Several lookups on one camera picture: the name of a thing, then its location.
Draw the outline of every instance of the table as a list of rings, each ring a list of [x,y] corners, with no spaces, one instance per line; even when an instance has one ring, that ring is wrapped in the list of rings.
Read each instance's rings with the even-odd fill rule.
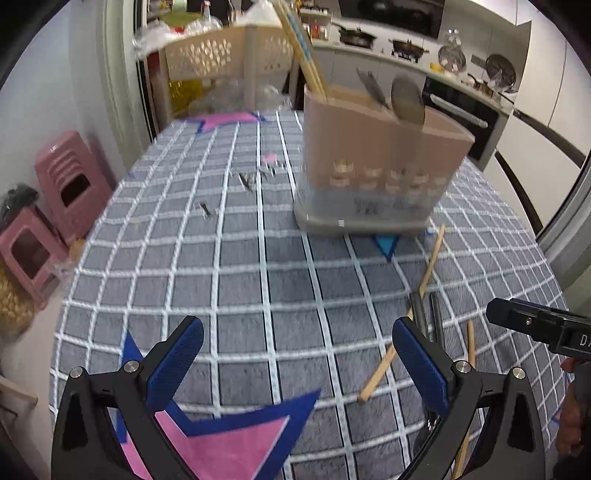
[[[286,479],[386,479],[411,459],[422,425],[417,390],[399,359],[368,403],[357,392],[391,341],[394,319],[447,226],[428,291],[439,295],[448,354],[466,358],[475,322],[477,368],[531,379],[546,448],[564,398],[560,358],[489,324],[495,296],[566,308],[535,240],[471,162],[435,208],[428,232],[399,241],[391,263],[367,237],[322,238],[293,218],[303,113],[196,134],[173,122],[119,184],[88,237],[63,301],[51,365],[55,415],[71,368],[117,369],[129,328],[145,353],[187,314],[206,341],[176,394],[194,419],[243,412],[322,389],[284,468]],[[266,154],[274,178],[251,177]],[[201,202],[212,216],[206,218]],[[472,424],[472,443],[482,424]]]

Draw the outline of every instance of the stool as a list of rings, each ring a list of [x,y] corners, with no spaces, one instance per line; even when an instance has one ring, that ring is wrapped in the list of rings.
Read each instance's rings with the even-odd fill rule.
[[[0,254],[6,266],[41,309],[59,283],[52,265],[68,260],[68,252],[36,214],[23,208],[0,235]]]
[[[71,245],[90,231],[111,188],[78,132],[66,132],[42,150],[35,170],[57,229]]]

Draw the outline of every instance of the cabinet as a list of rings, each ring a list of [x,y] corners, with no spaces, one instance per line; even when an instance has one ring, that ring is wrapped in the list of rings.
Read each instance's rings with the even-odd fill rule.
[[[314,57],[327,83],[332,82],[332,70],[335,63],[335,51],[332,48],[314,48]]]
[[[485,178],[491,183],[494,189],[499,192],[501,198],[507,202],[515,214],[519,217],[521,222],[530,230],[531,234],[534,235],[534,230],[531,227],[530,219],[517,196],[513,185],[507,178],[507,175],[499,165],[493,154],[483,172]]]
[[[470,0],[515,25],[517,22],[517,0]]]
[[[541,13],[531,21],[530,49],[515,108],[544,125],[550,123],[566,58],[566,39]]]
[[[541,15],[530,0],[517,0],[517,25],[532,21],[536,15]]]
[[[511,116],[497,150],[530,198],[543,225],[566,200],[579,168],[546,137]]]
[[[365,87],[357,75],[357,69],[371,72],[377,77],[379,61],[355,53],[337,51],[330,82],[334,85],[365,92]]]
[[[569,44],[562,86],[549,127],[588,155],[591,150],[591,76]]]
[[[409,78],[418,87],[419,92],[423,91],[425,80],[427,79],[424,73],[394,65],[389,61],[383,61],[379,64],[378,84],[387,99],[391,96],[392,81],[398,75],[404,75]]]

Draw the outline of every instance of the oven handle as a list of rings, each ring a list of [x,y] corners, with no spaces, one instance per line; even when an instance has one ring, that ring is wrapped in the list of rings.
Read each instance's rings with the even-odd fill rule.
[[[477,125],[480,128],[488,128],[488,122],[478,118],[476,115],[466,112],[464,109],[450,103],[443,98],[439,98],[435,94],[431,94],[431,101],[439,108],[446,110],[454,115],[461,116],[464,120],[468,120],[471,124]]]

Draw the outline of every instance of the floor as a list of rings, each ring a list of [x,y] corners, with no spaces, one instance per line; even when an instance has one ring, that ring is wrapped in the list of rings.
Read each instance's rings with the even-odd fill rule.
[[[39,398],[35,407],[7,395],[2,401],[19,414],[12,425],[7,425],[8,430],[23,458],[40,480],[50,479],[49,365],[62,297],[63,291],[59,288],[23,336],[0,353],[4,376],[36,393]]]

